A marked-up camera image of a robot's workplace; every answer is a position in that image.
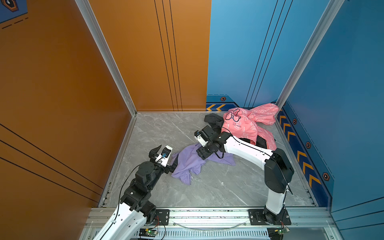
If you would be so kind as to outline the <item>purple cloth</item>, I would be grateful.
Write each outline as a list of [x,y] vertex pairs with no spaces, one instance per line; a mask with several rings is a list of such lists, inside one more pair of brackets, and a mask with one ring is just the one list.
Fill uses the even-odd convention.
[[206,161],[230,166],[236,165],[233,155],[228,153],[223,153],[221,157],[218,154],[212,154],[203,160],[197,153],[199,147],[201,147],[201,144],[193,144],[172,155],[171,164],[177,163],[172,173],[173,178],[179,179],[185,185],[190,185],[192,179],[191,173],[195,175],[200,174],[202,166]]

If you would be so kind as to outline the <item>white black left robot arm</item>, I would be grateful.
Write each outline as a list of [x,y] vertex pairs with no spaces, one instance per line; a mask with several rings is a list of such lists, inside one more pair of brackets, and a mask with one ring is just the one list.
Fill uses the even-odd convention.
[[163,174],[173,172],[177,163],[169,164],[173,148],[161,146],[149,152],[149,161],[136,166],[129,186],[119,193],[119,204],[95,240],[130,240],[145,225],[153,223],[156,206],[149,201],[151,191]]

